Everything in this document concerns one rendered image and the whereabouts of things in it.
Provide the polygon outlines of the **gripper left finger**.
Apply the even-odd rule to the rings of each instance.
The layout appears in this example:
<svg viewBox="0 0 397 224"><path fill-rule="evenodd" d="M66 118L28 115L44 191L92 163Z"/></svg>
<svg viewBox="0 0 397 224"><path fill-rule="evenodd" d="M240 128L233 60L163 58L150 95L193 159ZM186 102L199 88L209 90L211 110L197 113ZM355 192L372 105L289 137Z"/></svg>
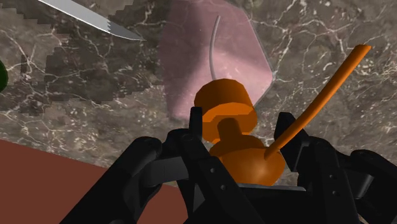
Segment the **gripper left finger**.
<svg viewBox="0 0 397 224"><path fill-rule="evenodd" d="M162 186L145 184L143 170L163 154L182 160L186 178L204 196L184 224L264 224L224 165L202 144L201 115L193 107L189 127L170 131L164 143L154 137L135 139L60 224L137 224Z"/></svg>

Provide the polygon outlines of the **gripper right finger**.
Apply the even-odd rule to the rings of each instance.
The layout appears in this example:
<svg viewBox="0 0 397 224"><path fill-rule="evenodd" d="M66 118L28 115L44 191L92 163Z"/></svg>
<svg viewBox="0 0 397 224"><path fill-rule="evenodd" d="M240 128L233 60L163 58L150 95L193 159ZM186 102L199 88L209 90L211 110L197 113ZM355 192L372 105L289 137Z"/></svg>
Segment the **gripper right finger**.
<svg viewBox="0 0 397 224"><path fill-rule="evenodd" d="M315 224L397 224L397 165L366 149L350 155L301 130L281 148L312 198Z"/></svg>

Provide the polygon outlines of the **silver knife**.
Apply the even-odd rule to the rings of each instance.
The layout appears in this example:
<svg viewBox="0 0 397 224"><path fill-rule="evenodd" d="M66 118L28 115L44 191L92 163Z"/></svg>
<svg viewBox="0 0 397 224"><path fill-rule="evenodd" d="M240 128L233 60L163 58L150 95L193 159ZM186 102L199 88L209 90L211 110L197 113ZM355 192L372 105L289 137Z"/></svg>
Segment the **silver knife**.
<svg viewBox="0 0 397 224"><path fill-rule="evenodd" d="M78 3L75 3L73 0L38 1L108 34L133 41L144 41L144 38L140 35L110 21L108 18L105 18Z"/></svg>

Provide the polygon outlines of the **dark green round object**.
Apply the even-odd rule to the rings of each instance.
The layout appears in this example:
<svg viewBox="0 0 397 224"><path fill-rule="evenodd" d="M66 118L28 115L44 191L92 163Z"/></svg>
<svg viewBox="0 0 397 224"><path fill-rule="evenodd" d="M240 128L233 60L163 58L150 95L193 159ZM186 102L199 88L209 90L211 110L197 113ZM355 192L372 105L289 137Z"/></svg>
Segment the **dark green round object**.
<svg viewBox="0 0 397 224"><path fill-rule="evenodd" d="M2 92L8 84L8 72L3 62L0 60L0 92Z"/></svg>

